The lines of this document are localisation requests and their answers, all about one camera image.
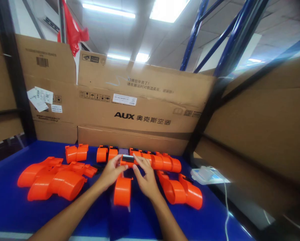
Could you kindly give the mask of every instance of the white cable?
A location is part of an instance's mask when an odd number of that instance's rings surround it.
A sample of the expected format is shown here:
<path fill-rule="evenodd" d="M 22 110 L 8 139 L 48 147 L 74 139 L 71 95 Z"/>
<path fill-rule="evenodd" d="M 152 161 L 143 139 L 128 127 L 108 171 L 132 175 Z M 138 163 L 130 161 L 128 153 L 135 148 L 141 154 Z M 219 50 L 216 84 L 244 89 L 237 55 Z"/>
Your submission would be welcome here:
<path fill-rule="evenodd" d="M 266 213 L 265 210 L 264 210 L 264 214 L 265 214 L 265 217 L 266 217 L 266 219 L 267 219 L 267 222 L 268 222 L 269 224 L 271 224 L 270 221 L 269 221 L 269 219 L 268 219 L 268 216 L 267 216 L 267 213 Z"/>
<path fill-rule="evenodd" d="M 228 220 L 229 220 L 229 209 L 228 209 L 227 187 L 226 187 L 226 181 L 225 180 L 223 180 L 223 184 L 224 184 L 224 195 L 226 197 L 226 207 L 227 207 L 227 218 L 226 218 L 226 222 L 224 223 L 224 231 L 226 233 L 227 241 L 229 241 L 228 230 L 227 230 L 227 224 L 228 224 Z"/>
<path fill-rule="evenodd" d="M 289 217 L 287 217 L 285 214 L 283 215 L 289 222 L 291 222 L 294 226 L 296 226 L 297 228 L 299 228 L 300 229 L 300 226 L 297 224 L 297 223 L 295 223 L 294 221 L 292 221 Z"/>

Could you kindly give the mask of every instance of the barcode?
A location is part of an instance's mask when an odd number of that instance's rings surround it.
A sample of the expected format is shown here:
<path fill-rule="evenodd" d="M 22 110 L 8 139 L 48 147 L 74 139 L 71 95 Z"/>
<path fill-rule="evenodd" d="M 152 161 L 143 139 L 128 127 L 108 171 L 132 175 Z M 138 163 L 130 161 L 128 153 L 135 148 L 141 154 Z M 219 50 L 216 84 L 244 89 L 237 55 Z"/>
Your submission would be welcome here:
<path fill-rule="evenodd" d="M 49 61 L 45 58 L 36 57 L 36 64 L 41 67 L 49 67 Z"/>

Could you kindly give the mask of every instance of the blue table surface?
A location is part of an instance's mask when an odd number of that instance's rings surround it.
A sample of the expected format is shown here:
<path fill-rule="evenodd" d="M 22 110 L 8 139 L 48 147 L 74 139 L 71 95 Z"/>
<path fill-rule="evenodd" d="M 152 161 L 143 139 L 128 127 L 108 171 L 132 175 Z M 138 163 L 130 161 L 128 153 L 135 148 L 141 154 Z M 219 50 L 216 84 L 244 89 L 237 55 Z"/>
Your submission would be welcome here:
<path fill-rule="evenodd" d="M 17 180 L 30 164 L 45 160 L 48 156 L 64 158 L 64 143 L 36 141 L 0 162 L 0 231 L 34 233 L 71 202 L 56 194 L 45 201 L 27 200 L 29 188 L 18 188 Z M 96 164 L 96 147 L 89 147 L 86 164 Z M 190 177 L 190 166 L 175 157 L 182 164 L 181 173 Z M 87 190 L 99 177 L 88 178 L 81 193 Z M 200 210 L 188 205 L 168 203 L 179 226 L 189 240 L 226 240 L 224 223 L 227 216 L 225 206 L 207 186 L 197 182 L 203 194 L 203 207 Z M 111 205 L 113 188 L 103 193 L 86 213 L 74 231 L 76 236 L 111 237 L 114 230 L 125 230 L 126 238 L 162 239 L 159 223 L 150 201 L 137 184 L 132 181 L 131 211 L 121 212 Z M 240 223 L 230 216 L 228 222 L 229 240 L 252 240 Z"/>

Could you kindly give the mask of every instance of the air conditioner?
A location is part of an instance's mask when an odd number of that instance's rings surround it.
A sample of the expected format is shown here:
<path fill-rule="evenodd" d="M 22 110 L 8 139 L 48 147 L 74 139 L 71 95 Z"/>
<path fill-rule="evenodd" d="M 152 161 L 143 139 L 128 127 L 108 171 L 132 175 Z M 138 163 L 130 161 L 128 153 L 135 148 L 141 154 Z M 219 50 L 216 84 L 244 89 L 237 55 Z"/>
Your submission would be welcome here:
<path fill-rule="evenodd" d="M 52 32 L 58 34 L 60 31 L 59 14 L 56 13 L 45 0 L 35 0 L 33 3 L 37 19 L 46 25 Z"/>

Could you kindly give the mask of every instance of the ceiling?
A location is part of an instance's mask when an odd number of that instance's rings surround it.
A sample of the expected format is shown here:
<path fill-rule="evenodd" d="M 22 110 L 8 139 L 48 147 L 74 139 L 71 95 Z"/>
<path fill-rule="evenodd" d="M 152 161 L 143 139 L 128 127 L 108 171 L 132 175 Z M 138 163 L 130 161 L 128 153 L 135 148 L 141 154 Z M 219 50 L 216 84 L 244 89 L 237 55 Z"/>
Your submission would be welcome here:
<path fill-rule="evenodd" d="M 56 0 L 47 0 L 50 5 Z M 117 54 L 135 59 L 138 52 L 149 54 L 152 65 L 179 69 L 190 37 L 200 0 L 190 0 L 174 23 L 149 19 L 154 0 L 67 0 L 74 18 L 89 29 L 88 46 L 93 52 Z M 210 0 L 208 8 L 216 0 Z M 187 67 L 193 71 L 205 44 L 228 27 L 245 0 L 225 0 L 201 24 Z M 82 3 L 110 7 L 136 18 L 84 9 Z M 269 0 L 256 33 L 262 38 L 251 58 L 269 61 L 300 40 L 300 1 Z"/>

